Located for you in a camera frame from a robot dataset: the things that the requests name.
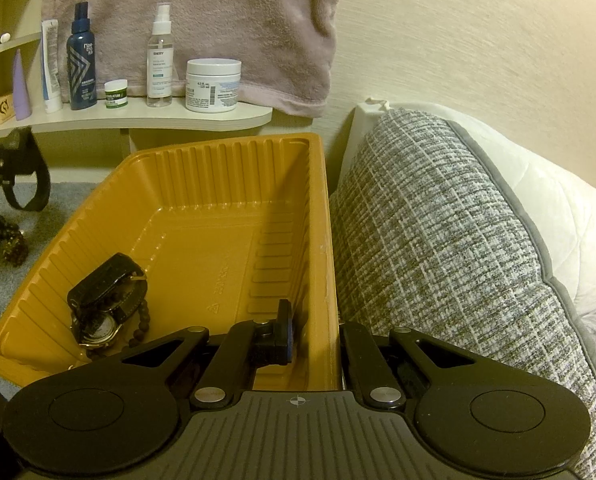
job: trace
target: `spray bottle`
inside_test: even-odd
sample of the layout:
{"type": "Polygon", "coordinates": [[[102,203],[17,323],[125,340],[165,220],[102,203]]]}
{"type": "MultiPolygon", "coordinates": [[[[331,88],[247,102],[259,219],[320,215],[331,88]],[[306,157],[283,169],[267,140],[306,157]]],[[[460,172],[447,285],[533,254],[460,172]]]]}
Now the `spray bottle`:
{"type": "Polygon", "coordinates": [[[174,37],[171,35],[170,4],[158,4],[152,36],[146,46],[146,104],[171,104],[174,69],[174,37]]]}
{"type": "Polygon", "coordinates": [[[89,2],[76,4],[71,36],[66,40],[66,67],[71,109],[82,110],[95,104],[95,38],[88,18],[89,2]]]}

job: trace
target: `white spray cap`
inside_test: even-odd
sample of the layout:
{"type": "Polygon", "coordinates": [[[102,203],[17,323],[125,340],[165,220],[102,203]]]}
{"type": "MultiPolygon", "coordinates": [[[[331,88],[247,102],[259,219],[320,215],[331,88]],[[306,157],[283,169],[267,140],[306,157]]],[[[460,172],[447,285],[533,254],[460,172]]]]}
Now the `white spray cap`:
{"type": "Polygon", "coordinates": [[[156,19],[153,22],[152,34],[154,36],[171,34],[171,17],[169,15],[170,11],[171,4],[158,4],[156,19]]]}

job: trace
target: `ribbed gray panel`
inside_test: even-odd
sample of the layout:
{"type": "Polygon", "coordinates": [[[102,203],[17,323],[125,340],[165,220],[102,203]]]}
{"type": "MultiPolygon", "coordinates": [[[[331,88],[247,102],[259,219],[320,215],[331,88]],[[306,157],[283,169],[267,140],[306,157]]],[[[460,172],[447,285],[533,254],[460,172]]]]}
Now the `ribbed gray panel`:
{"type": "MultiPolygon", "coordinates": [[[[401,416],[367,410],[351,392],[246,392],[233,408],[195,415],[154,460],[105,478],[476,480],[431,456],[401,416]],[[297,406],[296,397],[305,402],[297,406]]],[[[569,472],[551,478],[576,479],[569,472]]]]}

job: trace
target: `blue spray cap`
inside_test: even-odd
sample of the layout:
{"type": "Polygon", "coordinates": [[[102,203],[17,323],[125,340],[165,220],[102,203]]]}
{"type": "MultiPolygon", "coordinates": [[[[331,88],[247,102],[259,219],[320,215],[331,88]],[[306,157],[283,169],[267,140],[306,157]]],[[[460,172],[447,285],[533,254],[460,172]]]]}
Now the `blue spray cap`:
{"type": "Polygon", "coordinates": [[[76,13],[71,23],[71,34],[86,32],[91,27],[91,20],[88,18],[89,2],[79,2],[76,4],[76,13]]]}

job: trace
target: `white bedding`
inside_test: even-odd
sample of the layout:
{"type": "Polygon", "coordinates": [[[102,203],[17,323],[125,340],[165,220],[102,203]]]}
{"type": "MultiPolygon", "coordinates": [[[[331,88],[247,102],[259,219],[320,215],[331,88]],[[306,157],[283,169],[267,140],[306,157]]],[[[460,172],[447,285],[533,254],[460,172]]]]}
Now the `white bedding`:
{"type": "MultiPolygon", "coordinates": [[[[542,235],[552,259],[553,274],[567,289],[578,316],[591,332],[596,332],[596,189],[473,117],[437,104],[392,106],[433,113],[459,123],[470,133],[542,235]]],[[[380,105],[361,107],[365,113],[354,118],[340,179],[360,140],[382,113],[380,105]]]]}

